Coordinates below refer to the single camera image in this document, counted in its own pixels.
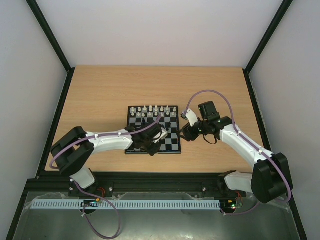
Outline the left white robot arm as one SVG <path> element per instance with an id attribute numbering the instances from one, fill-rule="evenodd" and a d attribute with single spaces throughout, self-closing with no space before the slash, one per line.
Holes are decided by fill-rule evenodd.
<path id="1" fill-rule="evenodd" d="M 130 148 L 147 152 L 154 156 L 161 148 L 161 140 L 168 132 L 157 121 L 142 126 L 128 126 L 112 132 L 89 132 L 81 126 L 74 127 L 50 149 L 51 169 L 76 181 L 82 189 L 95 184 L 96 178 L 85 166 L 91 155 L 113 150 Z"/>

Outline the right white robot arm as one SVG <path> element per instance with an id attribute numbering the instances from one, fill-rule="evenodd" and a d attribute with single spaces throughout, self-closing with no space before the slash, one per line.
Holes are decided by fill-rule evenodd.
<path id="1" fill-rule="evenodd" d="M 229 196 L 234 191 L 252 193 L 263 204 L 269 203 L 283 195 L 291 198 L 293 183 L 289 163 L 282 153 L 273 153 L 265 149 L 234 124 L 228 117 L 221 117 L 212 101 L 198 105 L 201 117 L 187 109 L 181 117 L 188 123 L 178 132 L 184 140 L 195 141 L 198 136 L 214 136 L 230 146 L 252 168 L 252 173 L 235 170 L 221 175 L 218 191 Z"/>

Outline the black and white chessboard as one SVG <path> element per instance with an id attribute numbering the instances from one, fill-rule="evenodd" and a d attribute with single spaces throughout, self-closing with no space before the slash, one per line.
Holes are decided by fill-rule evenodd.
<path id="1" fill-rule="evenodd" d="M 160 140 L 161 148 L 158 154 L 182 153 L 181 139 L 177 135 L 180 130 L 177 105 L 132 105 L 128 107 L 127 112 L 127 126 L 133 127 L 136 131 L 154 122 L 161 115 L 158 124 L 167 131 L 167 137 Z M 166 117 L 166 112 L 170 112 L 169 117 Z"/>

